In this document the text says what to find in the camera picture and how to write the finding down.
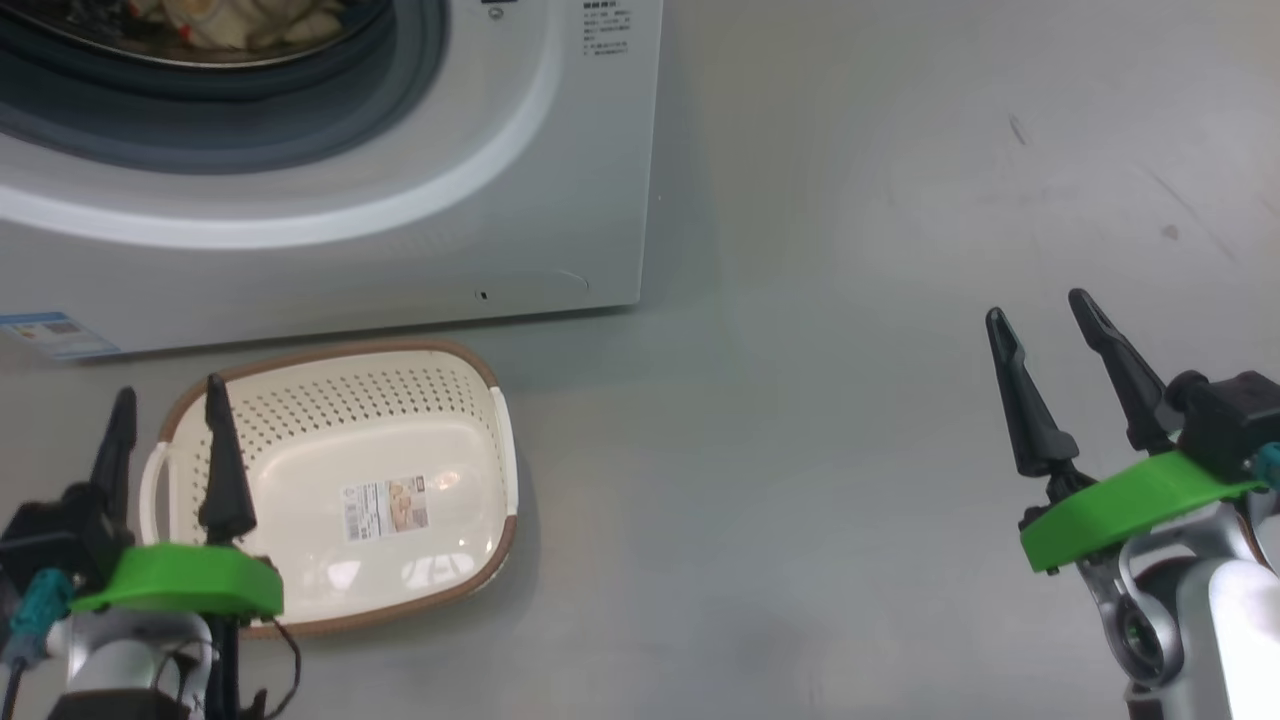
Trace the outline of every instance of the label sticker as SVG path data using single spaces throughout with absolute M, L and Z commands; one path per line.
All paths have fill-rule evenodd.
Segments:
M 631 31 L 631 10 L 625 0 L 582 3 L 582 55 L 625 55 Z
M 426 482 L 421 475 L 342 488 L 347 542 L 378 539 L 426 527 Z
M 119 347 L 61 313 L 0 315 L 0 328 L 58 360 L 120 352 Z

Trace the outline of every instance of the white plastic basket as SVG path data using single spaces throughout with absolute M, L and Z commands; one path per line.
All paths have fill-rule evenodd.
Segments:
M 442 341 L 334 347 L 219 373 L 257 511 L 241 547 L 284 579 L 296 634 L 457 600 L 502 566 L 516 530 L 516 455 L 489 368 Z M 173 407 L 138 492 L 142 541 L 202 543 L 205 383 Z M 271 628 L 253 628 L 264 635 Z

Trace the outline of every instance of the basket label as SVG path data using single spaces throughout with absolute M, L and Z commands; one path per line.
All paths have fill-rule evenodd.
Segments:
M 347 542 L 364 542 L 426 527 L 426 482 L 421 475 L 342 488 Z

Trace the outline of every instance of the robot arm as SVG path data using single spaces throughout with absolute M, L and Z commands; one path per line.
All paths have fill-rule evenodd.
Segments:
M 1254 528 L 1277 507 L 1280 386 L 1184 373 L 1166 389 L 1088 293 L 1069 299 L 1130 445 L 1149 457 L 1103 482 L 1075 470 L 1074 438 L 1050 415 L 1004 313 L 988 313 L 1019 473 L 1050 478 L 1050 503 L 1019 524 L 1027 559 L 1037 573 L 1076 566 L 1129 676 L 1134 720 L 1274 717 L 1280 578 Z M 1138 571 L 1152 556 L 1165 560 Z
M 10 666 L 0 720 L 9 720 L 24 669 L 68 661 L 67 692 L 51 720 L 268 720 L 266 692 L 239 707 L 238 635 L 251 620 L 284 610 L 284 588 L 266 559 L 233 541 L 256 525 L 227 388 L 210 375 L 209 488 L 200 510 L 206 546 L 136 547 L 125 528 L 136 397 L 116 398 L 90 482 L 59 501 L 22 506 L 0 537 Z M 298 648 L 279 628 L 297 659 Z M 294 689 L 301 660 L 294 666 Z

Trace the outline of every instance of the laundry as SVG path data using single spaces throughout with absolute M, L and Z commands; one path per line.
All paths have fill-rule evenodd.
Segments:
M 81 0 L 88 4 L 91 0 Z M 264 50 L 342 32 L 340 0 L 128 0 L 137 19 L 174 28 L 192 47 Z

